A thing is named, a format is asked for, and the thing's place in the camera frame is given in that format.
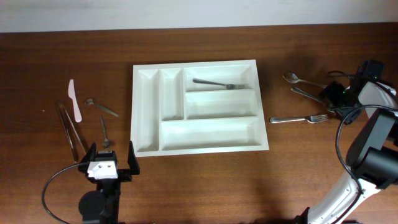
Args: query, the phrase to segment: cutlery organizer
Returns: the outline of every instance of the cutlery organizer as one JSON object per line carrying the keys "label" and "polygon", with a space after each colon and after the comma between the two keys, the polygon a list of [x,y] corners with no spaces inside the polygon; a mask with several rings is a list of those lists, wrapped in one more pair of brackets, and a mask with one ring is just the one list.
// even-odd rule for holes
{"label": "cutlery organizer", "polygon": [[132,85],[137,157],[269,149],[255,60],[135,65]]}

